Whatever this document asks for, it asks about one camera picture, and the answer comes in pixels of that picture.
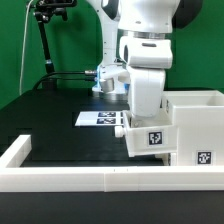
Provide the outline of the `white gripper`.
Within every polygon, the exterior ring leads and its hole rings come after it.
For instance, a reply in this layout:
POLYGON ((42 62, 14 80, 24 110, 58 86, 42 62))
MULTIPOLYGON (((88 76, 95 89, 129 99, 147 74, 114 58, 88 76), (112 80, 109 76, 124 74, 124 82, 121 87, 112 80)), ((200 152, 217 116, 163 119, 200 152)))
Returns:
POLYGON ((164 69, 129 68, 128 104, 134 118, 153 118, 160 108, 165 85, 164 69))

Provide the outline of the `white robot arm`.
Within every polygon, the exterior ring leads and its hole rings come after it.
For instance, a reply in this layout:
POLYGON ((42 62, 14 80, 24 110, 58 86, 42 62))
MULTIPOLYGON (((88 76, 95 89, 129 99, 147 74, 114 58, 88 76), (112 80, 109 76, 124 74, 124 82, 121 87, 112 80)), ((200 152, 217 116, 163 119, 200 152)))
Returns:
POLYGON ((98 15, 103 58, 94 88, 107 95, 128 95, 131 116, 157 115, 172 67, 166 36, 189 25, 203 0, 86 0, 98 15))

